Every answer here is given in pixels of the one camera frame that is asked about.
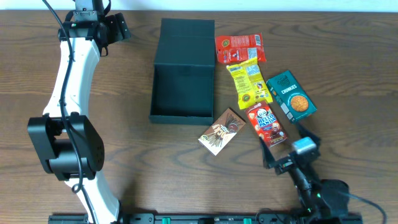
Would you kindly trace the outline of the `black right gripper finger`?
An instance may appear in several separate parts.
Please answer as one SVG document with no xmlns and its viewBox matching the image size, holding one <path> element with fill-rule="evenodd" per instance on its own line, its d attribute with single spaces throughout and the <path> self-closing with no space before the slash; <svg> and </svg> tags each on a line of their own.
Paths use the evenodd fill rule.
<svg viewBox="0 0 398 224">
<path fill-rule="evenodd" d="M 321 139 L 305 126 L 300 123 L 295 123 L 295 127 L 297 128 L 301 138 L 309 137 L 316 145 L 320 145 Z"/>
<path fill-rule="evenodd" d="M 271 169 L 274 167 L 275 164 L 274 156 L 272 155 L 267 144 L 261 137 L 259 137 L 259 142 L 261 144 L 263 166 L 266 169 Z"/>
</svg>

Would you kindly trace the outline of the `teal Chunkies cookie box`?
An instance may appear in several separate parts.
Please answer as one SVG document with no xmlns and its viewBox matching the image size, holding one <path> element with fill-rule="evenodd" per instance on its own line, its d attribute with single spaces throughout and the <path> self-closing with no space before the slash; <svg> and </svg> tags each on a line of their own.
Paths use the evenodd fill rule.
<svg viewBox="0 0 398 224">
<path fill-rule="evenodd" d="M 317 111 L 317 107 L 290 70 L 268 79 L 266 85 L 292 124 Z"/>
</svg>

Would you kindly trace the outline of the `red Hello Panda box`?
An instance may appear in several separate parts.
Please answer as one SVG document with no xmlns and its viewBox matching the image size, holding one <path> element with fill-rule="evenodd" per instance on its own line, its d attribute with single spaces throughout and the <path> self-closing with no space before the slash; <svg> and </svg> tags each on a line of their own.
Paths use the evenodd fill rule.
<svg viewBox="0 0 398 224">
<path fill-rule="evenodd" d="M 284 127 L 265 101 L 248 107 L 245 113 L 266 146 L 272 147 L 288 139 Z"/>
</svg>

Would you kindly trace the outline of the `brown Pocky box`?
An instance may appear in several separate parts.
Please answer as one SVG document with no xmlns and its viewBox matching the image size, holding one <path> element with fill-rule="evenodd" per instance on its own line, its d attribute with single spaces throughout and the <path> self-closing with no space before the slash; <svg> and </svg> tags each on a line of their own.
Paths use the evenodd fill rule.
<svg viewBox="0 0 398 224">
<path fill-rule="evenodd" d="M 199 138 L 199 143 L 217 156 L 246 124 L 237 113 L 228 108 Z"/>
</svg>

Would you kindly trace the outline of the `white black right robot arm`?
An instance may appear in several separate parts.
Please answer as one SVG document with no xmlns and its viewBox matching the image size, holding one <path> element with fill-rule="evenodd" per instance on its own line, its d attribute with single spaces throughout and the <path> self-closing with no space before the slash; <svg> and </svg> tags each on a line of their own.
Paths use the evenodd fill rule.
<svg viewBox="0 0 398 224">
<path fill-rule="evenodd" d="M 292 152 L 276 160 L 265 140 L 260 139 L 263 165 L 277 175 L 288 173 L 298 193 L 301 207 L 292 210 L 284 223 L 342 223 L 348 216 L 348 184 L 342 180 L 320 179 L 312 162 L 320 157 L 321 139 L 297 123 L 300 139 L 292 143 Z"/>
</svg>

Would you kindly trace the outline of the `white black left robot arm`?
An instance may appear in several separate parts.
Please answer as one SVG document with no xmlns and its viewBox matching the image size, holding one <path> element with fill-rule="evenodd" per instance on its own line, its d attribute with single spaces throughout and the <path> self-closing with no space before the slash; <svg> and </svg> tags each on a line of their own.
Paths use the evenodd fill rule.
<svg viewBox="0 0 398 224">
<path fill-rule="evenodd" d="M 49 223 L 127 223 L 120 201 L 102 171 L 104 143 L 89 120 L 91 84 L 110 44 L 130 38 L 121 13 L 110 15 L 101 0 L 75 0 L 58 21 L 61 58 L 52 96 L 27 131 L 48 174 L 66 183 L 83 204 L 84 215 L 52 215 Z"/>
</svg>

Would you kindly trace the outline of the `yellow snack packet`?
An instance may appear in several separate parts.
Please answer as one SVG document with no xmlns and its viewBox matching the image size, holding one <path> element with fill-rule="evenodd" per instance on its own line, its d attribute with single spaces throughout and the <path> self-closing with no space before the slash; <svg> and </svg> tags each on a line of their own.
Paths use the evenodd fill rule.
<svg viewBox="0 0 398 224">
<path fill-rule="evenodd" d="M 238 94 L 239 109 L 245 110 L 261 101 L 265 101 L 268 104 L 273 102 L 271 93 L 258 66 L 257 57 L 239 64 L 227 65 L 226 69 L 234 80 Z"/>
</svg>

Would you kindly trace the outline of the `dark green open box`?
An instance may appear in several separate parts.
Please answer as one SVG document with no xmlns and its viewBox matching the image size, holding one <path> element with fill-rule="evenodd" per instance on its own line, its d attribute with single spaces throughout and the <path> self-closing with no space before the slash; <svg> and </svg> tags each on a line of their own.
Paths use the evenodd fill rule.
<svg viewBox="0 0 398 224">
<path fill-rule="evenodd" d="M 213 20 L 163 18 L 154 60 L 150 121 L 211 125 L 215 65 Z"/>
</svg>

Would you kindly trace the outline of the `red snack packet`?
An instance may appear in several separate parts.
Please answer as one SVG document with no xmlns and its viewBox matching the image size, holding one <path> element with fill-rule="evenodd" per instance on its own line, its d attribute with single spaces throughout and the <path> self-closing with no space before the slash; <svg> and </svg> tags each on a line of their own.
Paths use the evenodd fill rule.
<svg viewBox="0 0 398 224">
<path fill-rule="evenodd" d="M 265 62 L 262 33 L 251 35 L 220 35 L 215 39 L 219 63 L 230 64 L 257 58 Z"/>
</svg>

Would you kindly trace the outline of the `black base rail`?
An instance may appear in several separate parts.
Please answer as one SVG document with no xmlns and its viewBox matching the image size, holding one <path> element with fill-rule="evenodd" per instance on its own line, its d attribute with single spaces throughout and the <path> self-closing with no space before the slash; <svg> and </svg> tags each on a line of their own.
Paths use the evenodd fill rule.
<svg viewBox="0 0 398 224">
<path fill-rule="evenodd" d="M 276 224 L 306 223 L 307 218 L 293 217 L 288 214 L 258 213 L 257 215 L 154 215 L 153 213 L 135 213 L 124 215 L 118 221 L 122 224 Z M 51 215 L 48 224 L 89 223 L 88 215 Z M 313 219 L 310 223 L 362 224 L 361 215 L 349 214 L 344 218 L 331 220 Z"/>
</svg>

